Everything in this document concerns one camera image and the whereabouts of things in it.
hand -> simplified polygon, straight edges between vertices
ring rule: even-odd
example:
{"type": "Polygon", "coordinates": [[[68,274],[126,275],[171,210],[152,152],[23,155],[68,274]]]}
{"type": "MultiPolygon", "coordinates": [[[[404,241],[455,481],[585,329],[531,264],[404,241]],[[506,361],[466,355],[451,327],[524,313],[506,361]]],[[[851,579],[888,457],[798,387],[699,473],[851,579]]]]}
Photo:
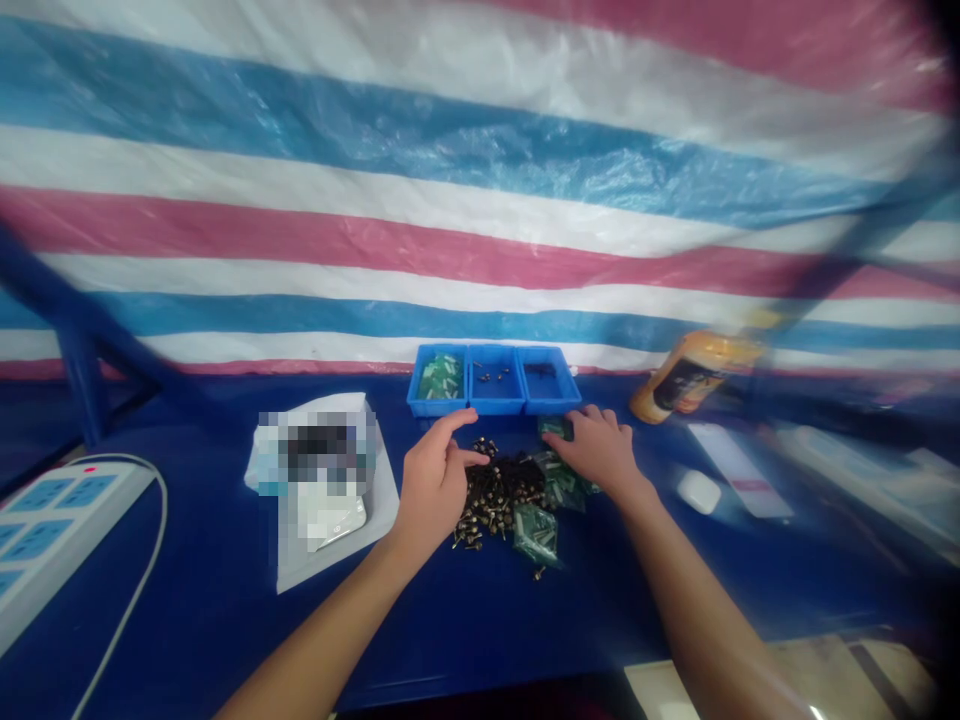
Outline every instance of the hand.
{"type": "Polygon", "coordinates": [[[486,455],[460,450],[452,438],[476,421],[473,408],[440,418],[403,459],[400,509],[390,536],[416,569],[457,526],[467,501],[465,468],[490,462],[486,455]]]}
{"type": "Polygon", "coordinates": [[[599,485],[620,507],[621,512],[657,497],[656,490],[637,468],[633,457],[633,428],[618,425],[613,410],[587,405],[583,412],[567,413],[573,424],[573,441],[544,433],[543,441],[567,465],[599,485]]]}

forearm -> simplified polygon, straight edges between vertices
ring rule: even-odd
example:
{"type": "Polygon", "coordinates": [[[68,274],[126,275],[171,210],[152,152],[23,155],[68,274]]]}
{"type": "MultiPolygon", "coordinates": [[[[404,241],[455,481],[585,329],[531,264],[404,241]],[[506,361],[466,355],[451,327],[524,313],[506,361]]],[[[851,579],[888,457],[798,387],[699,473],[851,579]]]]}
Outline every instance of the forearm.
{"type": "Polygon", "coordinates": [[[810,718],[807,704],[659,500],[621,507],[677,672],[700,717],[810,718]]]}
{"type": "Polygon", "coordinates": [[[326,718],[419,564],[388,535],[257,669],[217,718],[326,718]]]}

white cable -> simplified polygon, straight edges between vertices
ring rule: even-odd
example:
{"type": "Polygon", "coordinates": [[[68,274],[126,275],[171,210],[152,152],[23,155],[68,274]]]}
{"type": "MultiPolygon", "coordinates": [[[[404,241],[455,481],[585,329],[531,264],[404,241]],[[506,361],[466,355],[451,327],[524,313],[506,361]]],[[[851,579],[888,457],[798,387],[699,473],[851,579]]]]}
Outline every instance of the white cable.
{"type": "Polygon", "coordinates": [[[97,668],[97,672],[94,673],[90,684],[87,685],[87,690],[85,693],[83,693],[83,697],[80,698],[77,709],[73,711],[71,720],[79,720],[80,715],[83,713],[87,703],[90,701],[90,696],[93,695],[93,691],[97,687],[97,683],[100,682],[100,676],[103,675],[103,671],[107,667],[107,663],[110,662],[110,657],[113,655],[114,648],[117,647],[117,642],[120,640],[120,636],[123,634],[123,630],[127,626],[127,620],[130,619],[130,614],[133,612],[133,608],[136,606],[137,600],[140,599],[140,593],[143,592],[143,587],[147,584],[150,573],[153,572],[153,566],[157,562],[157,555],[160,554],[160,546],[163,545],[163,535],[167,529],[167,484],[163,481],[163,475],[160,474],[160,471],[157,470],[156,466],[153,463],[144,460],[143,458],[137,457],[136,455],[127,455],[126,453],[99,453],[97,455],[87,455],[86,457],[77,458],[76,460],[68,462],[66,467],[85,463],[90,460],[96,460],[98,458],[126,458],[127,460],[132,460],[146,467],[148,470],[153,471],[153,473],[157,476],[157,482],[160,484],[160,528],[157,530],[157,542],[153,546],[153,555],[150,556],[150,562],[147,563],[147,568],[143,571],[143,576],[140,578],[140,583],[137,585],[137,589],[133,591],[133,595],[130,597],[130,602],[127,605],[127,609],[124,611],[123,617],[120,618],[120,623],[117,625],[117,629],[114,631],[113,637],[110,639],[110,644],[107,645],[107,649],[103,653],[103,659],[100,660],[100,666],[97,668]]]}

green component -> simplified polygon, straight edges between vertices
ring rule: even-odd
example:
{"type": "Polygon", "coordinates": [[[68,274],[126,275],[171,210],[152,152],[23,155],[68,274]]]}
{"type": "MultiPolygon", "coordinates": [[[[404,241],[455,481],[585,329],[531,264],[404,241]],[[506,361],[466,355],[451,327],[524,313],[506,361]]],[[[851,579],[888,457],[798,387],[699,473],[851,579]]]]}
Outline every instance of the green component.
{"type": "Polygon", "coordinates": [[[603,489],[599,485],[587,480],[583,475],[578,474],[577,477],[580,479],[580,487],[585,495],[596,495],[597,493],[603,492],[603,489]]]}
{"type": "Polygon", "coordinates": [[[533,456],[543,473],[543,493],[551,505],[586,512],[582,479],[552,450],[533,456]]]}
{"type": "Polygon", "coordinates": [[[537,565],[561,566],[557,557],[557,519],[536,505],[520,503],[513,508],[513,549],[537,565]]]}
{"type": "Polygon", "coordinates": [[[573,427],[559,415],[541,415],[537,418],[537,429],[542,437],[545,432],[559,435],[564,440],[573,440],[573,427]]]}
{"type": "Polygon", "coordinates": [[[438,353],[423,366],[420,377],[420,400],[450,400],[463,397],[463,363],[460,358],[438,353]]]}

blue sorting bin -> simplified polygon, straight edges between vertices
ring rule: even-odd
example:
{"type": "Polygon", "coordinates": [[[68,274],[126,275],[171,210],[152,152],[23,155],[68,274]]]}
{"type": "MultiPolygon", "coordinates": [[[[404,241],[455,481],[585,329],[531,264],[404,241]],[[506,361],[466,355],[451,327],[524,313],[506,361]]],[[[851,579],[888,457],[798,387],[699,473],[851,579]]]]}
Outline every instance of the blue sorting bin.
{"type": "Polygon", "coordinates": [[[413,377],[410,378],[410,388],[407,390],[407,405],[410,406],[414,417],[443,417],[454,410],[467,407],[467,395],[470,392],[470,351],[466,345],[421,345],[417,350],[417,364],[413,367],[413,377]],[[463,397],[449,400],[420,400],[417,394],[420,390],[420,379],[423,376],[424,366],[432,361],[438,353],[447,353],[460,358],[463,363],[463,377],[461,387],[463,397]]]}
{"type": "Polygon", "coordinates": [[[580,407],[583,398],[558,347],[518,347],[520,379],[527,415],[561,415],[580,407]]]}
{"type": "Polygon", "coordinates": [[[481,415],[519,415],[526,394],[520,377],[517,348],[511,345],[471,345],[467,370],[470,407],[481,415]]]}

